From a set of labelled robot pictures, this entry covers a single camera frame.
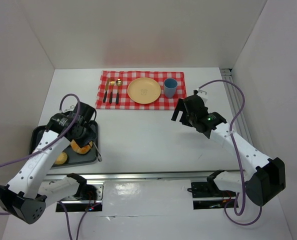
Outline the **aluminium rail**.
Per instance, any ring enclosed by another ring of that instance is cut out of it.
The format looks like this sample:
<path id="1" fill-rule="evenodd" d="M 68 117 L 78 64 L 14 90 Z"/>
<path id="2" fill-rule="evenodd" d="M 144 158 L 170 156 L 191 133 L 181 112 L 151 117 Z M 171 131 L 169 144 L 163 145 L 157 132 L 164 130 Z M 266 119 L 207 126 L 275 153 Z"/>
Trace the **aluminium rail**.
<path id="1" fill-rule="evenodd" d="M 230 83 L 233 83 L 232 70 L 229 68 L 221 68 L 220 74 L 223 80 L 226 80 Z M 242 106 L 242 97 L 240 92 L 231 84 L 224 83 L 224 88 L 228 97 L 229 105 L 231 108 L 232 115 L 235 116 L 238 113 L 238 110 Z M 251 145 L 253 141 L 248 129 L 248 125 L 244 116 L 244 113 L 241 112 L 237 119 L 234 121 L 234 129 Z"/>
<path id="2" fill-rule="evenodd" d="M 90 181 L 140 181 L 140 180 L 175 180 L 200 179 L 213 174 L 214 171 L 176 171 L 176 172 L 140 172 L 140 173 L 93 173 L 79 174 Z"/>

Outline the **aluminium rail right side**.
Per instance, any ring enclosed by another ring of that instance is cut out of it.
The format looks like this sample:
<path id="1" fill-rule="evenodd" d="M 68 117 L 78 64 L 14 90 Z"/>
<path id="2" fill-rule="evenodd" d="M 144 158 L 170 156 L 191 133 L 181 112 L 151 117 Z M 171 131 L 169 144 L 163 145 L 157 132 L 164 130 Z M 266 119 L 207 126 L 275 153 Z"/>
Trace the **aluminium rail right side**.
<path id="1" fill-rule="evenodd" d="M 229 68 L 221 68 L 220 74 L 223 80 L 226 80 L 230 83 L 233 83 L 232 70 Z M 224 83 L 224 88 L 228 97 L 229 105 L 231 108 L 232 115 L 235 116 L 238 113 L 238 110 L 242 106 L 242 97 L 240 92 L 231 84 Z M 234 121 L 234 129 L 251 145 L 253 141 L 248 129 L 248 125 L 244 116 L 244 113 L 241 112 L 237 119 Z"/>

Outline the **blue plastic cup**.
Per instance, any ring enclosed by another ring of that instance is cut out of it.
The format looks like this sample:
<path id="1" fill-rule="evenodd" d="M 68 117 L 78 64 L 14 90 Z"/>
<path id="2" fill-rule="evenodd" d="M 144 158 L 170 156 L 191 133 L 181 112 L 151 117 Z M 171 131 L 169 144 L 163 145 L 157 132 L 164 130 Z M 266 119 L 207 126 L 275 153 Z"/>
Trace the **blue plastic cup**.
<path id="1" fill-rule="evenodd" d="M 163 82 L 163 93 L 166 98 L 172 98 L 177 91 L 178 82 L 174 78 L 167 78 Z"/>

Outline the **red checkered cloth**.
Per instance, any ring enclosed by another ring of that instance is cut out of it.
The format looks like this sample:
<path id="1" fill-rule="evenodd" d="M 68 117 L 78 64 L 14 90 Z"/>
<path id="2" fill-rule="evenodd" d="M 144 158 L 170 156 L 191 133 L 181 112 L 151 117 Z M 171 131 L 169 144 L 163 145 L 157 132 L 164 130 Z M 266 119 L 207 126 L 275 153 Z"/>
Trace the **red checkered cloth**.
<path id="1" fill-rule="evenodd" d="M 165 81 L 177 83 L 172 97 L 166 97 Z M 174 110 L 178 99 L 187 96 L 181 71 L 103 70 L 95 108 L 98 110 Z"/>

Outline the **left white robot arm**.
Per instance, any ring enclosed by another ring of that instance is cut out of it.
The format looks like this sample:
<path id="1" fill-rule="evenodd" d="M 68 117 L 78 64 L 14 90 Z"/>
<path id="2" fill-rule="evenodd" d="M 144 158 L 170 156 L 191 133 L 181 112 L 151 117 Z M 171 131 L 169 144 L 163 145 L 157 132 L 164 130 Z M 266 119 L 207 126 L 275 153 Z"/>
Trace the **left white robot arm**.
<path id="1" fill-rule="evenodd" d="M 73 111 L 57 113 L 45 127 L 40 142 L 20 171 L 6 184 L 0 185 L 0 207 L 27 224 L 35 223 L 50 205 L 72 196 L 92 200 L 95 186 L 76 173 L 42 186 L 42 182 L 60 154 L 75 141 L 82 148 L 97 138 L 96 110 L 79 103 Z"/>

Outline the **aluminium rail front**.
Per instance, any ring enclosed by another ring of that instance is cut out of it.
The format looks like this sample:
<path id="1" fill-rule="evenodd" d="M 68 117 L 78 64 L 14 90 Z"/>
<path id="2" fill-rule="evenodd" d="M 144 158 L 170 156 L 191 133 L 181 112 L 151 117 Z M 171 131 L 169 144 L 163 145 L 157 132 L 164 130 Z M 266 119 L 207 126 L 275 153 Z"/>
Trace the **aluminium rail front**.
<path id="1" fill-rule="evenodd" d="M 140 180 L 175 180 L 200 179 L 213 174 L 214 171 L 176 171 L 176 172 L 140 172 L 140 173 L 93 173 L 79 174 L 90 181 L 140 181 Z"/>

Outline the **small round bun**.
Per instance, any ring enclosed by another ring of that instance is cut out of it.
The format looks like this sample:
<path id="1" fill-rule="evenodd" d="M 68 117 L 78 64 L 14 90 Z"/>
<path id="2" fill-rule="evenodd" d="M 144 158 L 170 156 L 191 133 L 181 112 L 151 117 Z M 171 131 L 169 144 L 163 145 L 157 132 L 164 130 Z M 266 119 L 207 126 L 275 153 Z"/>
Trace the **small round bun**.
<path id="1" fill-rule="evenodd" d="M 62 152 L 57 159 L 55 160 L 55 165 L 63 165 L 68 160 L 68 155 L 65 152 Z"/>

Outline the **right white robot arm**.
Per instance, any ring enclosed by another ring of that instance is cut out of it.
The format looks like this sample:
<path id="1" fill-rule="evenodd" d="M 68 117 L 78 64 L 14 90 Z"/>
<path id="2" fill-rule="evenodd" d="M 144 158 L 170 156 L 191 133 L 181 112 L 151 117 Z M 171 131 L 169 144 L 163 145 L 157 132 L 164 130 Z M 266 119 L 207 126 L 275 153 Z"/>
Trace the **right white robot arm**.
<path id="1" fill-rule="evenodd" d="M 179 99 L 171 120 L 195 128 L 208 139 L 218 143 L 232 156 L 240 157 L 244 174 L 218 170 L 207 177 L 208 185 L 216 191 L 241 193 L 257 206 L 262 207 L 286 187 L 285 163 L 278 157 L 272 159 L 258 151 L 217 112 L 208 112 L 203 99 L 191 95 Z"/>

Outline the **round flower-shaped bread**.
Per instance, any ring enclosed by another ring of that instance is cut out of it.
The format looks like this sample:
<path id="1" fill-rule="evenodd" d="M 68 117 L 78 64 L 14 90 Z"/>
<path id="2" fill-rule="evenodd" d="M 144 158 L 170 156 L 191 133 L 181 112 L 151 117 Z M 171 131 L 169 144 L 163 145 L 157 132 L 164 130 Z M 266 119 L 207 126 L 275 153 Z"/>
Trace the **round flower-shaped bread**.
<path id="1" fill-rule="evenodd" d="M 71 146 L 72 150 L 75 153 L 80 154 L 80 155 L 85 155 L 85 154 L 87 154 L 92 149 L 92 147 L 93 147 L 93 141 L 90 141 L 84 147 L 79 147 L 79 145 L 74 140 L 72 140 L 70 142 L 70 146 Z"/>

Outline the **yellow round plate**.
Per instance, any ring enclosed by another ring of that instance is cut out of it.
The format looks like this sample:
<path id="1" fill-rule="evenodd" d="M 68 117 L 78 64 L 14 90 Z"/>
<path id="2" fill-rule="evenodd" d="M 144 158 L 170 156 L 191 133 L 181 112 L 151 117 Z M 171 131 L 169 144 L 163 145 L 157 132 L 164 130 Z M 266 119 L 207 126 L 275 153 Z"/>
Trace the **yellow round plate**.
<path id="1" fill-rule="evenodd" d="M 136 78 L 127 87 L 127 94 L 130 99 L 142 105 L 156 101 L 161 92 L 159 83 L 149 77 Z"/>

